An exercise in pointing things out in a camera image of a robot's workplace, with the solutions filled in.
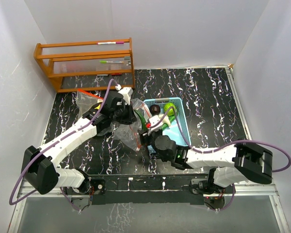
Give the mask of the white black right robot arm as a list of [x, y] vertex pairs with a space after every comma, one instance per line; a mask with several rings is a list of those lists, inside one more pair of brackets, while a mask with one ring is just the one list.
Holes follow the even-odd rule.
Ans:
[[206, 180], [191, 182], [199, 194], [221, 193], [228, 186], [251, 181], [258, 184], [272, 182], [273, 154], [256, 143], [237, 143], [210, 152], [177, 145], [161, 130], [138, 131], [141, 144], [151, 146], [163, 162], [179, 170], [210, 167]]

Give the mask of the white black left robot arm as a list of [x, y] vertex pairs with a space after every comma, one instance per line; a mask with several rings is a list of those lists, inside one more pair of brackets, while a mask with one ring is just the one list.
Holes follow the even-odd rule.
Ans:
[[68, 130], [39, 148], [25, 150], [22, 164], [24, 178], [41, 194], [56, 187], [71, 187], [84, 194], [90, 189], [89, 176], [77, 169], [59, 168], [60, 162], [85, 141], [106, 133], [113, 122], [136, 122], [132, 103], [133, 89], [110, 91], [105, 103], [94, 104]]

